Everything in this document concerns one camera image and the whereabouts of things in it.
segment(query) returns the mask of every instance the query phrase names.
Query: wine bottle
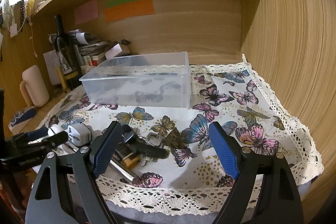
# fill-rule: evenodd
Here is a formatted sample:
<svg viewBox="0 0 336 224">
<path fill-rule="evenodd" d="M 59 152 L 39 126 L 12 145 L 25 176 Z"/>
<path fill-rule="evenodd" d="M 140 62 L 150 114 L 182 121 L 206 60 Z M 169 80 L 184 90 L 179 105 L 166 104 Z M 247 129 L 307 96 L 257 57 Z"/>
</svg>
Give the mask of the wine bottle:
<svg viewBox="0 0 336 224">
<path fill-rule="evenodd" d="M 71 39 L 64 32 L 61 15 L 56 15 L 54 19 L 57 29 L 57 36 L 54 42 L 55 50 L 68 86 L 73 90 L 81 85 L 79 79 L 82 76 L 82 72 L 77 62 Z"/>
</svg>

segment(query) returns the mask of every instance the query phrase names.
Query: blue gripper pad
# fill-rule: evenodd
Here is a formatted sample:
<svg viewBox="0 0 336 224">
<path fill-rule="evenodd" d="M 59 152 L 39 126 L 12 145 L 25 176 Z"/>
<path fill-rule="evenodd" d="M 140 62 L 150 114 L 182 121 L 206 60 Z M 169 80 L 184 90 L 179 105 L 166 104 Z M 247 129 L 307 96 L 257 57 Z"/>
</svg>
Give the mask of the blue gripper pad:
<svg viewBox="0 0 336 224">
<path fill-rule="evenodd" d="M 105 133 L 96 137 L 90 145 L 90 161 L 93 164 L 92 175 L 95 179 L 106 172 L 121 136 L 121 124 L 113 121 Z"/>
<path fill-rule="evenodd" d="M 240 152 L 233 144 L 236 140 L 232 140 L 233 137 L 228 136 L 218 122 L 209 125 L 209 137 L 225 173 L 236 180 L 239 177 L 238 165 L 241 160 Z"/>
</svg>

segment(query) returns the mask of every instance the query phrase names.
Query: blue textured pad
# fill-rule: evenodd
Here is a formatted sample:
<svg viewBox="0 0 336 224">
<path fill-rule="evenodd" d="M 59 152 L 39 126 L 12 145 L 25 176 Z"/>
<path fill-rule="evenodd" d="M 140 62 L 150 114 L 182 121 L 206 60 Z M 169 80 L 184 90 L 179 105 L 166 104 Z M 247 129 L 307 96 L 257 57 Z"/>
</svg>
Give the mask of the blue textured pad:
<svg viewBox="0 0 336 224">
<path fill-rule="evenodd" d="M 104 174 L 110 163 L 113 153 L 117 148 L 122 136 L 121 124 L 114 121 L 107 128 L 103 136 L 105 140 L 94 156 L 93 176 L 97 179 L 99 175 Z"/>
<path fill-rule="evenodd" d="M 237 179 L 239 170 L 237 167 L 236 156 L 231 151 L 214 122 L 209 125 L 209 137 L 225 173 L 230 175 L 233 179 Z"/>
</svg>

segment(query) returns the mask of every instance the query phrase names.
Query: screw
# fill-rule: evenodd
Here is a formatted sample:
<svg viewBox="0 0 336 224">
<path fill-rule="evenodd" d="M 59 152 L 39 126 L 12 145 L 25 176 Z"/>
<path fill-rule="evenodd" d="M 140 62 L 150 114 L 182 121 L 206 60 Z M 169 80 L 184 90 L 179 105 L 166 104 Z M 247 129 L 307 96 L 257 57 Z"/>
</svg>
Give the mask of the screw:
<svg viewBox="0 0 336 224">
<path fill-rule="evenodd" d="M 247 146 L 243 146 L 241 148 L 241 150 L 245 153 L 245 154 L 248 154 L 248 153 L 251 153 L 251 148 L 247 147 Z"/>
<path fill-rule="evenodd" d="M 276 157 L 278 158 L 278 159 L 283 159 L 284 158 L 284 155 L 283 155 L 283 153 L 281 153 L 281 152 L 276 152 Z"/>
<path fill-rule="evenodd" d="M 89 151 L 89 148 L 87 146 L 83 146 L 79 151 L 81 153 L 86 153 L 87 151 Z"/>
<path fill-rule="evenodd" d="M 49 152 L 49 153 L 47 154 L 47 158 L 51 159 L 51 158 L 54 157 L 54 155 L 55 155 L 54 152 Z"/>
</svg>

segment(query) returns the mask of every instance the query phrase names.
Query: tag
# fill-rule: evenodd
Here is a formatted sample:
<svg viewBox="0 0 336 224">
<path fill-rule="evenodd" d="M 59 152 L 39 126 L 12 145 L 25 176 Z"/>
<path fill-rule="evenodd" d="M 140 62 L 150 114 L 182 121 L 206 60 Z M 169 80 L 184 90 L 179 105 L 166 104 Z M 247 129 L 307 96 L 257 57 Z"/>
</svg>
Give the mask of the tag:
<svg viewBox="0 0 336 224">
<path fill-rule="evenodd" d="M 17 35 L 17 24 L 15 23 L 14 18 L 12 19 L 12 25 L 9 28 L 10 30 L 10 37 Z"/>
</svg>

